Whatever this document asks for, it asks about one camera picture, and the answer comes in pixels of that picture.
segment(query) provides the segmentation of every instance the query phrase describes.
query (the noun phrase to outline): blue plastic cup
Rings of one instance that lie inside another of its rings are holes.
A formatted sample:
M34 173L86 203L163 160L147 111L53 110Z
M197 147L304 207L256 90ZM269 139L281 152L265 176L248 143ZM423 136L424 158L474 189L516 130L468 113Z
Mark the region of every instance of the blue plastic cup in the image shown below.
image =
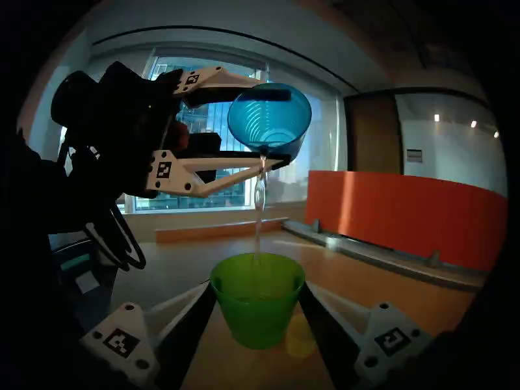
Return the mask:
M311 123L311 105L297 89L259 84L235 99L227 124L231 134L252 151L280 153L294 160Z

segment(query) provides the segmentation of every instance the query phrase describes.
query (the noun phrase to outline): water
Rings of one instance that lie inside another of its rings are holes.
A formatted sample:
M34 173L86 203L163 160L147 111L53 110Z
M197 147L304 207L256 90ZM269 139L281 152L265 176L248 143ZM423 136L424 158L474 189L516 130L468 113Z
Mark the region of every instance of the water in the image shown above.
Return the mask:
M255 210L256 210L256 230L255 230L255 254L254 263L260 264L260 231L262 229L262 219L265 209L265 187L266 187L266 172L265 172L265 156L260 156L261 167L255 186Z

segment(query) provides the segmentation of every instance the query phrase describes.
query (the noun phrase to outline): wooden table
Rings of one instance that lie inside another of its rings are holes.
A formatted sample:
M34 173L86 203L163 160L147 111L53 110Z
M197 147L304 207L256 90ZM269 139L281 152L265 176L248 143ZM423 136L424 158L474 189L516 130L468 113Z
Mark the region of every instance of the wooden table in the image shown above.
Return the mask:
M225 237L176 244L141 245L144 270L119 272L112 308L134 302L150 309L207 280L221 260L251 252L254 238ZM285 231L263 234L262 251L298 261L307 280L366 307L387 301L411 317L424 331L437 335L453 329L474 294L411 279L333 252ZM293 318L300 312L298 307ZM183 389L332 389L318 350L306 357L287 353L287 340L266 351L249 350L231 337L215 305Z

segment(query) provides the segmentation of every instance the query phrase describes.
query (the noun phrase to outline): orange wall panel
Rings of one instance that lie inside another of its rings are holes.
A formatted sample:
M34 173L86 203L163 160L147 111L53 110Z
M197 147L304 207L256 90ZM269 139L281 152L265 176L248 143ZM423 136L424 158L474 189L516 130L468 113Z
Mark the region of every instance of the orange wall panel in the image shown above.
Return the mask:
M506 234L507 199L427 177L311 171L305 222L326 231L477 270L491 270Z

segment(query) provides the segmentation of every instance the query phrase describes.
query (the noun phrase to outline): green cup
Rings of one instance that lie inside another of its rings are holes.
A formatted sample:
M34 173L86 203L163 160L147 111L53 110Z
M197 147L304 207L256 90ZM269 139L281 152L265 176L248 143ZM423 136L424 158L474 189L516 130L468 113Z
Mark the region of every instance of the green cup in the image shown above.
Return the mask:
M288 257L261 253L254 260L245 253L217 264L210 280L235 340L266 349L283 339L305 273Z

